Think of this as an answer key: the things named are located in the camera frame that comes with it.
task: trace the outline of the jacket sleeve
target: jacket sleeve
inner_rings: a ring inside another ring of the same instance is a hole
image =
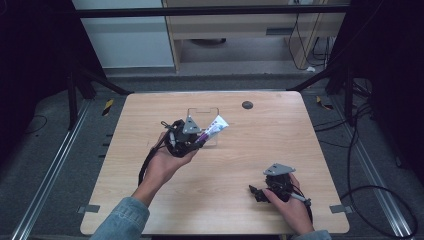
[[[126,197],[112,210],[90,239],[139,240],[149,209],[135,198]]]
[[[331,236],[327,230],[319,230],[303,234],[296,237],[294,240],[331,240]]]

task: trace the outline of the black cable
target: black cable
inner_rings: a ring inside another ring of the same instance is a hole
[[[347,155],[347,185],[348,185],[348,192],[347,193],[345,193],[345,194],[343,194],[341,197],[340,197],[340,199],[343,199],[343,198],[345,198],[346,196],[349,196],[349,199],[350,199],[350,202],[351,202],[351,204],[352,204],[352,207],[353,207],[353,209],[355,210],[355,212],[358,214],[358,216],[366,223],[366,224],[368,224],[371,228],[373,228],[374,230],[376,230],[377,232],[379,232],[380,234],[382,234],[382,235],[384,235],[384,236],[387,236],[387,237],[391,237],[391,238],[396,238],[396,239],[409,239],[409,238],[411,238],[411,237],[413,237],[413,236],[415,236],[415,234],[418,232],[418,220],[417,220],[417,218],[416,218],[416,216],[415,216],[415,214],[412,212],[412,210],[411,210],[411,208],[408,206],[408,204],[400,197],[400,196],[398,196],[396,193],[394,193],[393,191],[391,191],[391,190],[389,190],[389,189],[387,189],[387,188],[384,188],[384,187],[380,187],[380,186],[374,186],[374,185],[365,185],[365,186],[361,186],[361,187],[357,187],[357,188],[354,188],[354,189],[352,189],[352,186],[351,186],[351,177],[350,177],[350,165],[351,165],[351,154],[352,154],[352,149],[353,149],[353,146],[354,146],[354,144],[355,144],[355,137],[356,137],[356,135],[358,134],[358,119],[359,119],[359,116],[360,116],[360,114],[358,114],[360,111],[362,111],[362,110],[359,110],[358,109],[358,112],[355,114],[355,116],[357,117],[357,119],[356,119],[356,121],[354,121],[354,125],[353,125],[353,128],[354,128],[354,131],[353,131],[353,135],[352,135],[352,140],[351,140],[351,142],[350,142],[350,145],[349,145],[349,149],[348,149],[348,155]],[[372,224],[370,221],[368,221],[362,214],[361,214],[361,212],[359,211],[359,209],[358,209],[358,207],[356,206],[356,204],[355,204],[355,201],[354,201],[354,199],[353,199],[353,192],[355,192],[355,191],[358,191],[358,190],[361,190],[361,189],[367,189],[367,188],[377,188],[377,189],[380,189],[380,190],[384,190],[384,191],[387,191],[387,192],[390,192],[393,196],[395,196],[404,206],[405,206],[405,208],[409,211],[409,213],[411,214],[411,216],[412,216],[412,218],[413,218],[413,220],[414,220],[414,225],[415,225],[415,228],[414,228],[414,230],[412,231],[412,233],[411,234],[409,234],[409,235],[407,235],[407,236],[396,236],[396,235],[393,235],[393,234],[391,234],[391,233],[387,233],[387,232],[385,232],[385,231],[383,231],[383,230],[381,230],[380,228],[378,228],[377,226],[375,226],[374,224]]]
[[[364,109],[360,109],[360,108],[361,108],[361,107],[359,107],[359,108],[358,108],[357,113],[356,113],[354,116],[352,116],[352,118],[351,118],[351,119],[339,119],[339,120],[335,120],[335,121],[331,121],[331,122],[327,122],[327,123],[321,123],[321,124],[314,125],[313,127],[315,128],[315,127],[317,127],[317,126],[322,126],[322,125],[326,125],[326,124],[329,124],[329,123],[342,121],[342,122],[340,122],[340,123],[338,123],[338,124],[336,124],[336,125],[333,125],[333,126],[331,126],[331,127],[322,128],[322,129],[316,129],[316,130],[315,130],[315,132],[323,132],[323,131],[328,131],[328,130],[331,130],[331,129],[337,128],[337,127],[339,127],[339,126],[343,125],[344,123],[349,122],[349,121],[350,121],[350,120],[352,120],[352,119],[353,119],[354,121],[356,121],[358,118],[361,118],[363,115],[365,115],[365,114],[369,113],[369,112],[362,113],[362,111],[365,111],[366,109],[371,108],[371,106],[367,106],[367,107],[365,107]]]
[[[318,61],[323,61],[323,65],[326,65],[326,63],[328,62],[329,57],[330,57],[330,52],[329,52],[330,51],[330,38],[329,37],[326,38],[326,45],[325,45],[324,53],[316,53],[315,52],[315,49],[317,47],[319,40],[320,40],[319,37],[317,37],[317,39],[315,40],[314,47],[312,48],[312,56],[314,57],[314,59],[316,59]]]
[[[296,21],[295,21],[295,23],[294,23],[294,27],[293,27],[293,31],[292,31],[292,33],[290,34],[290,37],[289,37],[289,52],[290,52],[290,55],[291,55],[291,57],[292,57],[292,59],[293,59],[293,62],[295,63],[294,65],[295,65],[295,67],[298,69],[298,70],[306,70],[307,68],[299,68],[297,65],[296,65],[296,62],[294,61],[294,56],[293,56],[293,53],[292,53],[292,51],[291,51],[291,38],[292,38],[292,36],[293,36],[293,34],[294,34],[294,32],[297,32],[297,35],[298,35],[298,37],[299,37],[299,42],[300,42],[300,45],[302,46],[302,50],[303,50],[303,57],[305,58],[305,60],[306,60],[306,62],[308,62],[312,67],[318,67],[318,66],[322,66],[322,65],[324,65],[324,64],[315,64],[315,63],[311,63],[311,62],[309,62],[309,60],[308,60],[308,57],[306,56],[306,49],[305,49],[305,46],[303,45],[303,41],[302,41],[302,38],[301,38],[301,36],[300,36],[300,31],[299,31],[299,13],[298,14],[296,14]]]
[[[304,194],[303,194],[303,192],[300,190],[300,188],[298,188],[297,186],[295,186],[295,185],[293,185],[293,184],[292,184],[292,186],[293,186],[294,188],[296,188],[296,190],[294,190],[294,191],[293,191],[295,194],[298,194],[298,195],[300,195],[300,196],[302,196],[303,198],[305,198],[305,199],[306,199],[305,195],[304,195]],[[306,211],[308,212],[309,219],[311,220],[311,223],[314,223],[314,216],[313,216],[313,214],[312,214],[312,209],[311,209],[311,202],[310,202],[310,199],[309,199],[309,200],[306,200],[306,201],[304,202],[304,204],[305,204],[305,207],[306,207]]]
[[[44,123],[41,125],[41,127],[37,128],[37,129],[35,129],[35,130],[32,130],[32,131],[24,132],[24,134],[31,134],[31,133],[38,132],[38,131],[40,131],[42,128],[44,128],[44,127],[46,126],[46,124],[47,124],[47,117],[46,117],[46,116],[43,116],[43,115],[34,115],[34,118],[36,118],[36,117],[44,118]]]
[[[349,146],[342,146],[342,145],[338,145],[338,144],[334,144],[334,143],[326,142],[326,141],[319,140],[319,139],[318,139],[318,142],[322,142],[322,143],[325,143],[325,144],[328,144],[328,145],[331,145],[331,146],[335,146],[335,147],[349,148]]]
[[[147,154],[147,157],[144,160],[143,165],[141,166],[140,172],[138,173],[138,185],[137,186],[139,186],[141,184],[141,182],[143,182],[144,174],[146,173],[146,170],[147,170],[147,167],[149,166],[150,161],[156,155],[157,151],[160,148],[164,147],[164,146],[161,146],[161,145],[165,141],[165,138],[169,134],[170,131],[171,131],[171,129],[168,128],[168,131],[163,135],[163,137],[159,140],[159,142],[156,144],[156,146],[154,146],[150,149],[149,154]]]

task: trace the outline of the metal rail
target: metal rail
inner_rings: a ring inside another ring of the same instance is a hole
[[[340,117],[344,118],[344,114],[342,112],[343,111],[342,103],[340,103],[340,100],[337,97],[332,97],[332,100],[334,102],[334,106],[336,110],[338,111]],[[353,132],[350,125],[348,123],[345,123],[344,126],[349,137],[353,137]],[[368,178],[368,181],[372,185],[377,185],[377,186],[387,188],[386,183],[381,178],[376,167],[372,163],[372,160],[369,157],[364,145],[362,144],[361,139],[358,139],[358,142],[355,144],[354,149],[358,156],[362,169],[364,170],[365,175]],[[396,236],[403,237],[403,236],[410,235],[412,231],[409,228],[409,225],[406,222],[402,212],[400,211],[400,208],[397,205],[394,197],[388,192],[383,192],[380,190],[375,190],[374,192]]]
[[[79,18],[159,17],[195,15],[243,15],[243,14],[296,14],[296,13],[343,13],[357,9],[346,4],[334,5],[258,5],[258,6],[211,6],[130,9],[87,9],[57,11],[54,15]]]
[[[84,100],[80,112],[78,121],[75,124],[75,127],[72,130],[69,130],[65,136],[65,139],[62,142],[52,164],[50,165],[49,170],[47,171],[43,182],[37,190],[30,206],[28,207],[25,215],[22,217],[18,226],[12,234],[12,240],[24,240],[29,237],[29,234],[37,220],[40,212],[44,206],[44,203],[47,200],[47,197],[50,194],[50,191],[56,181],[57,176],[60,173],[60,170],[63,164],[66,161],[68,153],[74,143],[80,129],[81,125],[86,117],[88,107],[90,106],[90,100]]]

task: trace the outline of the white cabinet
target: white cabinet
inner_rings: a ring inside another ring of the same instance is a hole
[[[160,8],[160,0],[73,0],[76,9]],[[81,19],[102,64],[108,69],[174,67],[164,17]]]

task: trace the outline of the hand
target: hand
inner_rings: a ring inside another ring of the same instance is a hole
[[[293,174],[289,173],[289,175],[292,184],[300,189],[299,181],[297,181]],[[290,197],[287,202],[283,202],[271,190],[263,189],[262,191],[269,201],[278,209],[287,224],[289,224],[296,234],[303,235],[314,231],[306,206],[303,202],[293,197]]]
[[[158,143],[164,135],[165,133],[161,133]],[[168,182],[180,167],[189,163],[196,153],[197,150],[182,158],[177,158],[172,156],[166,147],[159,148],[146,169],[143,182],[138,186],[132,197],[140,200],[148,207],[163,184]]]

